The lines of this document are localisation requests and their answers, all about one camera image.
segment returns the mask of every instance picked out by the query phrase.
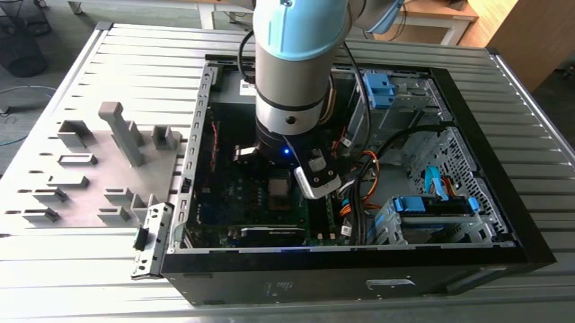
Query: label sticker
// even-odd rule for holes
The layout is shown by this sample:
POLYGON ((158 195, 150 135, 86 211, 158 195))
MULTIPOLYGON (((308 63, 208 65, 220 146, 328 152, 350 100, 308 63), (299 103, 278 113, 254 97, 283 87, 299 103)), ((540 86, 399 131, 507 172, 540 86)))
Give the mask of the label sticker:
POLYGON ((255 96, 255 84, 250 84, 244 80, 240 80, 240 96, 255 96))
POLYGON ((390 286, 395 288, 398 285, 415 285, 411 279, 370 279, 366 281, 367 288, 372 290, 374 286, 390 286))
POLYGON ((347 225, 342 225, 342 236, 351 236, 351 227, 348 227, 347 225))
POLYGON ((343 137, 343 138, 342 138, 342 144, 343 144, 346 147, 350 147, 350 145, 351 145, 351 140, 350 140, 350 139, 347 139, 346 137, 343 137))

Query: robotic arm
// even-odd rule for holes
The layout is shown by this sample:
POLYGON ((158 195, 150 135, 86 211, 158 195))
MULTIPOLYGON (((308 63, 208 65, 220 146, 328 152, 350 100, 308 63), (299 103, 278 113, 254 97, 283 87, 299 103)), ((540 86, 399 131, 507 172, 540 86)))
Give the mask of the robotic arm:
POLYGON ((299 167, 304 196, 319 199, 340 178, 315 134, 328 76, 351 26, 384 33, 403 0, 236 0, 254 13, 258 150, 282 163, 286 149, 299 167))

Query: open computer tower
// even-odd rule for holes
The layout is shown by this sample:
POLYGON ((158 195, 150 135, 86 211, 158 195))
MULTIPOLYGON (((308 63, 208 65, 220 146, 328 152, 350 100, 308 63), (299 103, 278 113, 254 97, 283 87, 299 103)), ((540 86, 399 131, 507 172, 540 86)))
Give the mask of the open computer tower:
MULTIPOLYGON (((446 126, 396 142, 371 172, 363 245, 351 243, 346 187, 307 200, 290 168, 250 159, 255 89, 235 58, 207 57, 178 199, 150 210, 135 279, 168 278, 196 305, 387 299, 458 294, 555 261, 448 71, 359 67, 370 150, 408 127, 446 126)), ((332 77, 322 127, 352 172, 362 100, 351 66, 335 65, 332 77)))

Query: white table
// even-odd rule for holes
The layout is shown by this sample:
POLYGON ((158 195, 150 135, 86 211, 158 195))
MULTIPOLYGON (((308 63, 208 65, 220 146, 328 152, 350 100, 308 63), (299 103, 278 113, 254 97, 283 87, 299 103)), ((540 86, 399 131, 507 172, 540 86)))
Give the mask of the white table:
MULTIPOLYGON (((96 30, 0 180, 0 208, 37 176, 29 170, 43 165, 32 168, 31 163, 47 149, 51 125, 88 116, 103 100, 123 102, 140 129, 164 124, 187 136, 206 54, 235 55, 243 37, 240 32, 122 24, 96 30)), ((539 322, 544 315, 550 322, 572 321, 574 151, 504 61, 479 48, 358 39, 348 46, 363 63, 450 70, 558 263, 452 297, 198 308, 166 280, 130 280, 135 228, 24 228, 0 238, 0 320, 479 323, 539 322), (263 314, 270 317, 254 317, 263 314)), ((254 54, 252 43, 246 52, 254 54)), ((348 62, 343 51, 338 61, 348 62)), ((98 118, 87 122, 98 126, 98 118)))
MULTIPOLYGON (((68 1, 71 9, 75 14, 80 14, 82 3, 115 3, 126 5, 143 5, 148 7, 171 7, 182 9, 195 9, 200 12, 202 28, 215 29, 214 25, 214 13, 216 11, 230 12, 230 21, 234 22, 235 13, 251 13, 252 11, 231 5, 227 3, 196 3, 191 1, 178 1, 178 0, 83 0, 82 2, 68 1)), ((452 17, 411 17, 407 16, 406 24, 412 26, 427 26, 427 27, 442 27, 447 28, 447 33, 442 40, 442 45, 456 45, 459 43, 460 37, 466 32, 467 26, 472 22, 474 18, 460 16, 456 19, 452 17)), ((395 19, 395 24, 400 24, 402 14, 395 19)))

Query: wire mesh trash bin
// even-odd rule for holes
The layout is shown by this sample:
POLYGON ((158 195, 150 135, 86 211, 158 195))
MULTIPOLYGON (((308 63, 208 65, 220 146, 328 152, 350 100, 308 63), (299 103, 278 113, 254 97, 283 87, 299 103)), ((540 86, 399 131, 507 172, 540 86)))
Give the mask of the wire mesh trash bin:
POLYGON ((44 35, 51 31, 42 3, 37 0, 0 0, 4 14, 9 18, 17 18, 19 23, 24 23, 24 30, 32 36, 44 35))
POLYGON ((24 22, 0 17, 0 65, 16 77, 31 77, 44 72, 48 63, 36 40, 24 30, 24 22))

